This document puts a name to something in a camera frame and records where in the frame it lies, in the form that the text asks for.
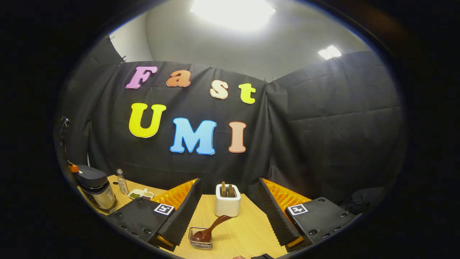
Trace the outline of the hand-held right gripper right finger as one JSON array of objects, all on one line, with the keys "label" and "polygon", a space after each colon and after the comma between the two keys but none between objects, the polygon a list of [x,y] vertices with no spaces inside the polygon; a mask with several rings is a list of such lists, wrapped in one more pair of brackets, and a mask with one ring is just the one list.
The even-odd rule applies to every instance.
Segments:
[{"label": "hand-held right gripper right finger", "polygon": [[258,195],[280,246],[288,253],[332,237],[360,218],[324,197],[311,200],[264,178],[259,179]]}]

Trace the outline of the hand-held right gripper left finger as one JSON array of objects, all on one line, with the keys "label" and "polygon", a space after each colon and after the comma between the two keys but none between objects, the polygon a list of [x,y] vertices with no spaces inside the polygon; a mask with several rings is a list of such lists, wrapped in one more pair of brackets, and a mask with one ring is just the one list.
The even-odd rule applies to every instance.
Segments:
[{"label": "hand-held right gripper left finger", "polygon": [[133,199],[107,217],[113,226],[172,252],[180,245],[201,196],[202,182],[196,178],[152,200]]}]

